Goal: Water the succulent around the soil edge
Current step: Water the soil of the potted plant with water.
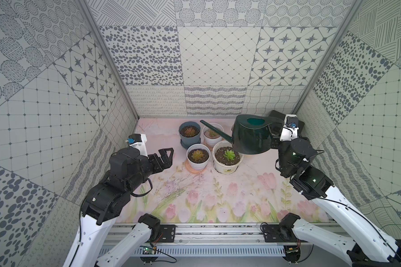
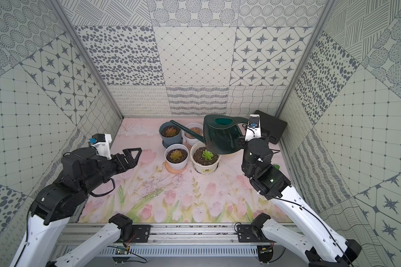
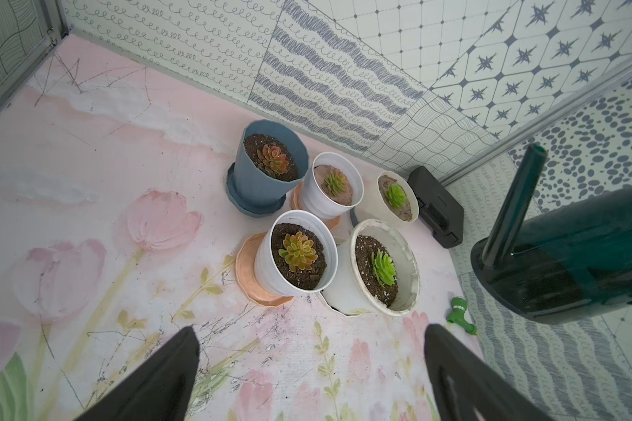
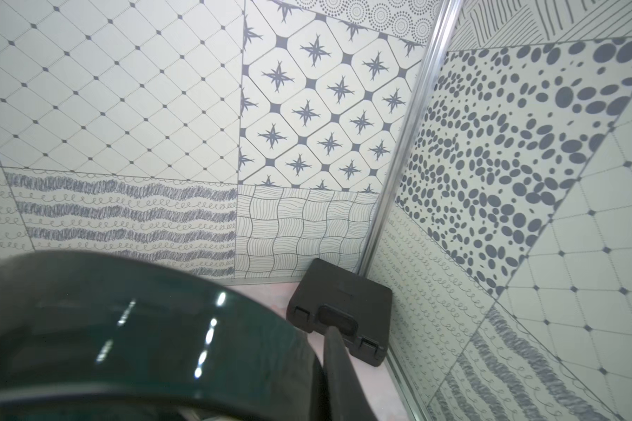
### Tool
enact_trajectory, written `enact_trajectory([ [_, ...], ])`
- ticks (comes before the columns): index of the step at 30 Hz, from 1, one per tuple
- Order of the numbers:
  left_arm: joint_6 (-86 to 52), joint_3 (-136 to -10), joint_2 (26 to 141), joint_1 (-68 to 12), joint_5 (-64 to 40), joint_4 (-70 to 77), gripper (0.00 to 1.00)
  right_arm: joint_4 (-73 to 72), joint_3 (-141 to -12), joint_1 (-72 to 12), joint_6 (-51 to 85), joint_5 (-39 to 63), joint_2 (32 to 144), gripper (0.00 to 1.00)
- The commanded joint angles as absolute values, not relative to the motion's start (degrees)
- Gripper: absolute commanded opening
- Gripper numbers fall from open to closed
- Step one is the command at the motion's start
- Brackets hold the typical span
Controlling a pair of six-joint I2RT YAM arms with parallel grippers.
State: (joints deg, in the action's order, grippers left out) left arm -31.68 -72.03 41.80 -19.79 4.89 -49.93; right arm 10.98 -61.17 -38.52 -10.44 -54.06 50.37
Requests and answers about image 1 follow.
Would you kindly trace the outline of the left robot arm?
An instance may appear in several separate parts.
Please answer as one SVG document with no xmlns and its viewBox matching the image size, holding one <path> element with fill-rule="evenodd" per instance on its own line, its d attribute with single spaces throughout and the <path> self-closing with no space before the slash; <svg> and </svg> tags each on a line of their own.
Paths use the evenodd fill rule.
<svg viewBox="0 0 401 267">
<path fill-rule="evenodd" d="M 66 267 L 121 267 L 148 241 L 159 238 L 160 220 L 142 215 L 131 232 L 105 255 L 99 252 L 123 207 L 138 197 L 135 190 L 151 183 L 150 176 L 173 164 L 174 150 L 160 149 L 158 154 L 143 155 L 133 147 L 121 149 L 110 157 L 110 170 L 89 190 L 79 212 L 79 229 L 67 255 Z"/>
</svg>

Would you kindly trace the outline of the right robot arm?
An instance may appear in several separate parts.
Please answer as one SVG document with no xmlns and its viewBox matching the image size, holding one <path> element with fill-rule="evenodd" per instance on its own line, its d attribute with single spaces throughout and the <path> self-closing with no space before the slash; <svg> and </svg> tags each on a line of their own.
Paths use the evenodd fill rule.
<svg viewBox="0 0 401 267">
<path fill-rule="evenodd" d="M 294 189 L 330 215 L 347 237 L 317 227 L 294 213 L 279 223 L 280 235 L 292 237 L 335 255 L 351 267 L 401 267 L 401 239 L 394 239 L 366 218 L 311 162 L 321 152 L 297 135 L 295 123 L 281 129 L 276 169 Z"/>
</svg>

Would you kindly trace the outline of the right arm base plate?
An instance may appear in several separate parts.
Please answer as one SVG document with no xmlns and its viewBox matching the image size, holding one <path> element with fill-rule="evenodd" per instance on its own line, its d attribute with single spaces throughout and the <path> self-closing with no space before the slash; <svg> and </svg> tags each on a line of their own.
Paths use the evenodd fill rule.
<svg viewBox="0 0 401 267">
<path fill-rule="evenodd" d="M 278 224 L 268 224 L 263 222 L 260 225 L 266 243 L 305 243 L 304 240 L 298 239 L 293 231 L 287 227 Z"/>
</svg>

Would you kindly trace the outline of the white pot yellow-green succulent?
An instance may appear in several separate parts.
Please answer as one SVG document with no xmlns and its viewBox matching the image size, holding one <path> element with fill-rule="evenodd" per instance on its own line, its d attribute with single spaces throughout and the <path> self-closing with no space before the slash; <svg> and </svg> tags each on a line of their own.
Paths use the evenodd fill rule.
<svg viewBox="0 0 401 267">
<path fill-rule="evenodd" d="M 188 148 L 187 159 L 190 161 L 191 166 L 196 170 L 206 168 L 211 153 L 207 146 L 203 144 L 195 144 Z"/>
</svg>

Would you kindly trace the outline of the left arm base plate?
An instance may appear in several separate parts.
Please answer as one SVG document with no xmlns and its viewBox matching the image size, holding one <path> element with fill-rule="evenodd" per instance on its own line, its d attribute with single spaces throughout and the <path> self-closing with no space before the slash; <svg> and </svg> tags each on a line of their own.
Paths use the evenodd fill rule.
<svg viewBox="0 0 401 267">
<path fill-rule="evenodd" d="M 158 243 L 173 243 L 176 236 L 176 225 L 164 224 L 160 225 Z"/>
</svg>

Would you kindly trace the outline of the large white pot green succulent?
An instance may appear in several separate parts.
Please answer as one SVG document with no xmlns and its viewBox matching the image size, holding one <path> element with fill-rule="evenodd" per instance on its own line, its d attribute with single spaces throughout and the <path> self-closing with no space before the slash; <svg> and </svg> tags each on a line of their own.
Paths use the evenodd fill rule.
<svg viewBox="0 0 401 267">
<path fill-rule="evenodd" d="M 220 141 L 215 144 L 212 155 L 215 170 L 224 175 L 236 172 L 243 162 L 243 155 L 236 152 L 228 141 Z"/>
</svg>

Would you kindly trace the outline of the small white pot reddish succulent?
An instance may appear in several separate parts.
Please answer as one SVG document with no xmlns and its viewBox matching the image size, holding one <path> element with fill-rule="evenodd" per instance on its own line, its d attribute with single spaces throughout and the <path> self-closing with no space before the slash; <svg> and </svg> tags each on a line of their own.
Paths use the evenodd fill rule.
<svg viewBox="0 0 401 267">
<path fill-rule="evenodd" d="M 215 146 L 215 144 L 223 140 L 222 136 L 220 136 L 217 132 L 211 130 L 207 126 L 203 127 L 202 136 L 204 139 L 204 144 L 211 149 Z"/>
</svg>

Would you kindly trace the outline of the dark green watering can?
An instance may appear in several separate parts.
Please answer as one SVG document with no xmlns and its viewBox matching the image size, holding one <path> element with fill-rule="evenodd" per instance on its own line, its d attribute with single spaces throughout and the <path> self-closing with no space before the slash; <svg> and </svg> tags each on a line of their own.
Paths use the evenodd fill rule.
<svg viewBox="0 0 401 267">
<path fill-rule="evenodd" d="M 233 124 L 232 135 L 219 130 L 204 120 L 202 124 L 231 143 L 233 149 L 245 155 L 257 155 L 280 145 L 277 137 L 284 121 L 277 117 L 260 117 L 256 115 L 238 115 Z"/>
</svg>

